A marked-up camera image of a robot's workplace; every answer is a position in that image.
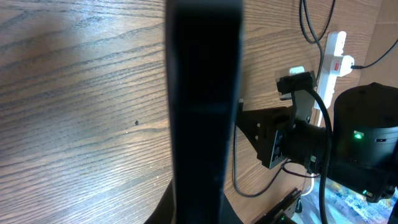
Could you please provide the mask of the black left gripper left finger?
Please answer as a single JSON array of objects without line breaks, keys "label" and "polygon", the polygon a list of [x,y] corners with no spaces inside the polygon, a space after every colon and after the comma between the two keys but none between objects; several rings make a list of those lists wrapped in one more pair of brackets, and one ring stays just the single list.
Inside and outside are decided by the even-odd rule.
[{"label": "black left gripper left finger", "polygon": [[160,202],[145,224],[171,224],[174,218],[174,188],[171,180]]}]

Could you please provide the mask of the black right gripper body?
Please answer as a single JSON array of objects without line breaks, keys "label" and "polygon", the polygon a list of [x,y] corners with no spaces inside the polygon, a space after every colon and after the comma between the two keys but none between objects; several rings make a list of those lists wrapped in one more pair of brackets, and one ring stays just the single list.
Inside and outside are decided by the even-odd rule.
[{"label": "black right gripper body", "polygon": [[273,169],[284,159],[293,159],[298,152],[292,122],[294,107],[244,110],[238,106],[238,128],[256,151],[261,164]]}]

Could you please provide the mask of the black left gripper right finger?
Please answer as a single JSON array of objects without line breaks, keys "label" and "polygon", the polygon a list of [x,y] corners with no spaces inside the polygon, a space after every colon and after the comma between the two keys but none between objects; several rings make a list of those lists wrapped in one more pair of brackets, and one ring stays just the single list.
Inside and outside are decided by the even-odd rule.
[{"label": "black left gripper right finger", "polygon": [[233,210],[233,207],[231,206],[225,193],[223,193],[221,197],[219,224],[243,224],[236,212]]}]

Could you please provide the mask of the blue Galaxy smartphone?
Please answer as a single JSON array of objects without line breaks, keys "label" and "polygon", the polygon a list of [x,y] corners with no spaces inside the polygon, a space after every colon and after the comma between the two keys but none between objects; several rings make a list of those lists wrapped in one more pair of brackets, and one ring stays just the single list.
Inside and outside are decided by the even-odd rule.
[{"label": "blue Galaxy smartphone", "polygon": [[236,116],[243,2],[172,0],[165,62],[176,223],[218,223]]}]

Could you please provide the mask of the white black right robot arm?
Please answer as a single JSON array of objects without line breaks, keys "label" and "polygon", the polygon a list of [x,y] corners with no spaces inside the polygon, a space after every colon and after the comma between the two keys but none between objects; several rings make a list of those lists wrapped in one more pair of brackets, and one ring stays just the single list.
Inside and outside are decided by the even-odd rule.
[{"label": "white black right robot arm", "polygon": [[236,122],[268,169],[290,159],[309,174],[321,174],[329,142],[329,179],[371,203],[391,198],[397,187],[397,88],[350,88],[333,111],[331,138],[326,128],[296,118],[294,106],[240,110]]}]

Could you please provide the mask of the white charger plug adapter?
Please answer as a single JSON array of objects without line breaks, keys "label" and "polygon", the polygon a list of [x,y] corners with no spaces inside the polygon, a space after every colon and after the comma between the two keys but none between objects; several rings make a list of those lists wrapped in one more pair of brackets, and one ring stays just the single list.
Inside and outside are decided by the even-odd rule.
[{"label": "white charger plug adapter", "polygon": [[350,55],[334,56],[331,60],[330,75],[343,77],[353,71],[354,58]]}]

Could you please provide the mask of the white power strip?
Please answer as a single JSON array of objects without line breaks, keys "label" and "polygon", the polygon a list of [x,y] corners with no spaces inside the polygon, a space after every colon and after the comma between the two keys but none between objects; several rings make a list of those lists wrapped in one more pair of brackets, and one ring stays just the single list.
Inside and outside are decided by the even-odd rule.
[{"label": "white power strip", "polygon": [[331,105],[335,92],[337,77],[340,76],[343,48],[347,33],[345,31],[329,32],[326,40],[317,93],[323,100],[326,108]]}]

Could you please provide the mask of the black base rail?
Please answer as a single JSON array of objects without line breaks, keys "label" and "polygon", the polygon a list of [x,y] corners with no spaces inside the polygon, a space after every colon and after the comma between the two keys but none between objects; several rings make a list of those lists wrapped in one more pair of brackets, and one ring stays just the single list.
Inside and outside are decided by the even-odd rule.
[{"label": "black base rail", "polygon": [[262,216],[255,224],[296,224],[292,217],[296,213],[302,213],[302,191],[294,188],[277,205]]}]

